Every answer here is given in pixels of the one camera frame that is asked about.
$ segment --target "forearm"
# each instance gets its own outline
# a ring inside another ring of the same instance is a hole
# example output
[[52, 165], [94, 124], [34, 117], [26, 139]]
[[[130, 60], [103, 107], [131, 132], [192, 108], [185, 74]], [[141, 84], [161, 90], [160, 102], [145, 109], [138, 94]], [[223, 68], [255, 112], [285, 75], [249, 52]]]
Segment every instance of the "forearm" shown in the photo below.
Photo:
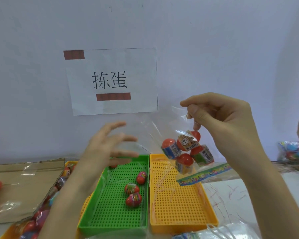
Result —
[[56, 197], [39, 239], [75, 238], [80, 212], [88, 191], [83, 178], [73, 173]]
[[268, 163], [243, 176], [263, 239], [299, 238], [299, 207], [279, 172]]

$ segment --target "white paper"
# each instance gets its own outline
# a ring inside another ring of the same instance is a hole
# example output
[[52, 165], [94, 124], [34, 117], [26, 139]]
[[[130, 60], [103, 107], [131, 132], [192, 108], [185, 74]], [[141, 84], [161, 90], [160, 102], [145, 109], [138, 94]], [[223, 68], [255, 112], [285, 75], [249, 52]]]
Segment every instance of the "white paper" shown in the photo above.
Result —
[[[65, 66], [75, 116], [157, 110], [156, 48], [84, 50]], [[97, 100], [108, 93], [130, 100]]]

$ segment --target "chinese character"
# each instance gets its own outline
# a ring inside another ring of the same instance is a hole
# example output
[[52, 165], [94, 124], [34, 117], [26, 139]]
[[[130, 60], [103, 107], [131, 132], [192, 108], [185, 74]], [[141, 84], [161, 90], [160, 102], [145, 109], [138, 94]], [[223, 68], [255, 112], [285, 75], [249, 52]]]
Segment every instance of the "chinese character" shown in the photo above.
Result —
[[114, 77], [117, 78], [117, 80], [113, 80], [113, 85], [114, 86], [112, 88], [118, 88], [118, 87], [125, 87], [125, 88], [127, 88], [126, 85], [125, 85], [125, 80], [121, 80], [121, 79], [125, 79], [126, 78], [126, 76], [125, 77], [121, 77], [121, 76], [124, 75], [125, 71], [116, 71], [116, 72], [111, 72], [111, 73], [114, 73], [112, 79]]
[[105, 80], [105, 77], [102, 77], [102, 76], [107, 76], [107, 74], [103, 74], [103, 71], [102, 71], [100, 75], [96, 76], [95, 72], [94, 72], [94, 75], [92, 76], [92, 77], [94, 77], [93, 83], [95, 82], [95, 87], [94, 88], [96, 88], [96, 89], [98, 88], [98, 84], [96, 83], [97, 80], [99, 80], [99, 82], [100, 82], [99, 88], [101, 87], [101, 85], [103, 85], [104, 87], [102, 87], [102, 88], [105, 89], [105, 87], [106, 87], [105, 84], [107, 84], [108, 87], [110, 87], [110, 85], [108, 84], [108, 80]]

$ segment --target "person's left hand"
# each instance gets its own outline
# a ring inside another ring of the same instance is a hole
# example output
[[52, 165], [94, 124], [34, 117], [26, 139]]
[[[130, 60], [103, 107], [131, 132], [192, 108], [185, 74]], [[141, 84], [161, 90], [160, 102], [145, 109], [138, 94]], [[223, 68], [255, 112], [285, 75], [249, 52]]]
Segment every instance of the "person's left hand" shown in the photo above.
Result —
[[80, 158], [75, 170], [69, 177], [84, 178], [84, 187], [91, 193], [95, 189], [95, 185], [104, 168], [111, 165], [120, 165], [130, 163], [129, 158], [116, 157], [138, 157], [137, 152], [128, 150], [118, 150], [116, 147], [123, 141], [136, 142], [137, 137], [117, 133], [112, 136], [108, 134], [119, 127], [125, 126], [126, 122], [118, 121], [105, 124], [89, 141], [83, 155]]

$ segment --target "hand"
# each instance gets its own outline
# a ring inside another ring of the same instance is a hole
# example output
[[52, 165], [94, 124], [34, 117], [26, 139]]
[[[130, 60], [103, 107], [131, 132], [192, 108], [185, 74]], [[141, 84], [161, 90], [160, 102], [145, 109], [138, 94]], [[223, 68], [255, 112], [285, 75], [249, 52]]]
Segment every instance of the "hand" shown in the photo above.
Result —
[[269, 162], [246, 101], [210, 92], [191, 96], [180, 105], [187, 107], [189, 119], [194, 118], [194, 130], [204, 126], [240, 176]]
[[108, 134], [119, 127], [125, 126], [126, 122], [118, 121], [104, 125], [89, 141], [80, 161], [78, 162], [73, 175], [69, 179], [84, 179], [82, 184], [91, 193], [97, 184], [99, 176], [104, 168], [110, 165], [130, 163], [131, 159], [115, 157], [138, 157], [133, 151], [118, 150], [116, 147], [123, 141], [136, 142], [137, 137], [118, 133], [108, 137]]

